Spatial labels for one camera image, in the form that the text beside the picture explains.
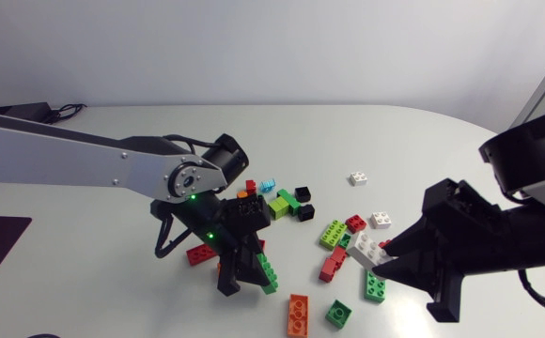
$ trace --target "lego brick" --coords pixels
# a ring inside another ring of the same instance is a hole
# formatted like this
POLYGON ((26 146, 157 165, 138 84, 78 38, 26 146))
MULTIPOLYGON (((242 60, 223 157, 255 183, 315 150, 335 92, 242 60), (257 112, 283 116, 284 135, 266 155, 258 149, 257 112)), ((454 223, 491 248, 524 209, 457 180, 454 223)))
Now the lego brick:
POLYGON ((370 239, 364 231, 352 236, 346 253, 356 259, 367 271, 371 271, 374 267, 393 259, 384 249, 380 248, 377 243, 370 239))
POLYGON ((190 266, 195 266, 201 262, 205 262, 217 255, 218 253, 216 253, 206 244, 201 244, 193 249, 187 250, 187 259, 189 259, 190 266))
POLYGON ((339 243, 337 245, 346 249, 348 248, 348 244, 350 244, 350 239, 350 234, 344 234, 344 236, 339 240, 339 243))
POLYGON ((253 179, 245 181, 245 191, 248 194, 256 193, 256 182, 253 179))
POLYGON ((342 329, 344 325, 346 325, 350 314, 351 310, 349 307, 342 304, 339 300, 335 300, 333 305, 331 305, 331 309, 329 309, 329 312, 327 312, 325 318, 333 323, 333 325, 342 329))
POLYGON ((353 234, 366 228, 365 220, 360 218, 358 215, 348 218, 346 225, 348 226, 348 230, 350 230, 353 234))
POLYGON ((298 208, 298 220, 300 222, 312 220, 314 218, 314 207, 305 205, 298 208))
POLYGON ((337 262, 331 258, 325 258, 325 262, 322 264, 322 269, 320 269, 319 279, 324 282, 331 282, 337 271, 337 262))
POLYGON ((256 257, 258 262, 262 265, 266 277, 269 279, 269 282, 271 282, 266 286, 262 286, 262 290, 265 294, 270 295, 271 293, 276 292, 277 287, 279 287, 279 283, 276 281, 276 274, 274 273, 274 269, 271 268, 271 263, 268 262, 264 253, 259 253, 256 257))
POLYGON ((365 298, 376 302, 385 300, 385 282, 380 281, 370 271, 365 271, 365 298))
POLYGON ((269 179, 260 182, 260 191, 261 192, 271 192, 274 189, 274 186, 276 183, 274 182, 274 179, 269 179))
POLYGON ((346 260, 346 249, 336 246, 333 249, 333 253, 331 253, 331 259, 337 263, 337 269, 340 269, 341 265, 344 263, 344 260, 346 260))
POLYGON ((366 184, 366 175, 361 172, 350 174, 350 183, 353 186, 361 186, 366 184))
POLYGON ((379 247, 383 249, 385 248, 385 245, 389 244, 391 241, 391 239, 384 240, 383 242, 379 243, 379 247))
POLYGON ((277 197, 269 203, 269 209, 273 219, 278 220, 289 212, 289 204, 283 197, 277 197))
POLYGON ((392 225, 392 220, 389 218, 386 212, 374 212, 370 217, 370 221, 373 223, 375 229, 387 229, 392 225))
POLYGON ((295 189, 295 199, 300 203, 305 203, 310 201, 310 191, 308 187, 300 187, 295 189))
POLYGON ((319 244, 328 250, 332 250, 346 231, 346 225, 340 221, 333 221, 322 234, 319 244))
POLYGON ((295 199, 292 195, 289 194, 288 191, 285 189, 281 189, 276 193, 277 197, 283 197, 284 200, 286 200, 289 204, 289 213, 291 216, 295 216, 298 214, 298 208, 300 207, 300 202, 295 199))
POLYGON ((289 296, 288 336, 308 336, 308 296, 289 296))

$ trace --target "metal arm segment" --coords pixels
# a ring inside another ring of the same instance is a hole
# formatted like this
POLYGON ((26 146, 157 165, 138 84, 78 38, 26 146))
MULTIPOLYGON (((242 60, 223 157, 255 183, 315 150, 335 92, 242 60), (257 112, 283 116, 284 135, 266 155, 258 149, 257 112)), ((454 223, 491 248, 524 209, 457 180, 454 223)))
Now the metal arm segment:
POLYGON ((0 182, 124 187, 168 203, 227 185, 218 166, 162 137, 113 140, 6 116, 0 182))

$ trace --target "lime green lego brick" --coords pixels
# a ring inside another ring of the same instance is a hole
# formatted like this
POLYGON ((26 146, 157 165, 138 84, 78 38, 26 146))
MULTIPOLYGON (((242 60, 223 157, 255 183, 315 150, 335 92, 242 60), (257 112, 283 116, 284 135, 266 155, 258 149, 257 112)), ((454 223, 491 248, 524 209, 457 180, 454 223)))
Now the lime green lego brick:
POLYGON ((339 242, 344 232, 346 232, 346 228, 347 226, 345 224, 338 220, 334 220, 320 237, 319 244, 328 250, 332 250, 335 245, 337 245, 337 242, 339 242))
POLYGON ((378 280, 370 271, 366 272, 365 298, 376 302, 385 300, 385 282, 378 280))
POLYGON ((344 237, 342 237, 341 240, 339 240, 339 244, 337 245, 346 249, 348 248, 348 244, 350 244, 350 239, 351 239, 350 234, 344 234, 344 237))
POLYGON ((264 253, 259 253, 256 255, 256 257, 258 262, 260 262, 262 265, 264 273, 266 273, 266 277, 270 282, 270 284, 262 286, 262 291, 264 291, 266 295, 270 295, 271 293, 276 292, 277 287, 279 287, 279 283, 276 281, 276 274, 274 273, 274 269, 271 268, 271 263, 268 262, 268 259, 264 253))
POLYGON ((350 314, 351 310, 348 306, 342 304, 339 300, 335 300, 333 305, 331 305, 331 309, 329 309, 329 312, 327 312, 325 318, 332 322, 333 325, 342 329, 344 325, 346 325, 350 314))
POLYGON ((277 197, 269 203, 269 210, 271 211, 272 218, 278 220, 287 215, 289 212, 289 204, 282 197, 277 197))
POLYGON ((277 196, 283 197, 284 200, 286 200, 289 204, 289 213, 291 213, 292 216, 296 216, 298 214, 298 208, 300 208, 300 202, 295 199, 288 191, 285 189, 281 189, 276 193, 277 196))

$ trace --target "red lego brick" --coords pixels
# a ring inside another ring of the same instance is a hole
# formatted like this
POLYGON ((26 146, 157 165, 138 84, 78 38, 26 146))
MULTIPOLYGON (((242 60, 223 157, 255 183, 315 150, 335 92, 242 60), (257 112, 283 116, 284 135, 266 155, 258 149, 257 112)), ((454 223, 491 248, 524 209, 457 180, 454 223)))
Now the red lego brick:
POLYGON ((308 337, 308 296, 293 294, 290 296, 288 336, 308 337))
POLYGON ((217 255, 218 253, 216 253, 206 244, 198 245, 193 249, 187 250, 187 258, 189 259, 190 266, 205 262, 217 255))
POLYGON ((391 242, 391 241, 392 241, 391 239, 387 239, 387 240, 379 243, 379 247, 383 249, 385 247, 385 245, 389 244, 389 242, 391 242))
POLYGON ((333 253, 331 253, 331 259, 337 263, 337 269, 341 268, 341 265, 346 259, 346 249, 336 246, 335 249, 333 249, 333 253))
POLYGON ((248 179, 245 181, 245 191, 247 194, 256 193, 256 182, 253 179, 248 179))
POLYGON ((358 215, 348 218, 346 225, 348 226, 348 230, 350 230, 353 234, 366 228, 366 222, 358 215))
POLYGON ((337 262, 331 258, 325 259, 325 263, 320 270, 319 279, 327 283, 331 282, 337 271, 337 262))

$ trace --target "orange lego brick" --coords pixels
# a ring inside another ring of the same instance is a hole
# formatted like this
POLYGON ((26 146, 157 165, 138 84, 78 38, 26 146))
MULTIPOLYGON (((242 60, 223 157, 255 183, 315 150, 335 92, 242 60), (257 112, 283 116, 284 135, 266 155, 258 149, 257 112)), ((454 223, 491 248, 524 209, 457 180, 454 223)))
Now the orange lego brick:
POLYGON ((308 296, 291 294, 288 312, 288 336, 308 336, 308 296))

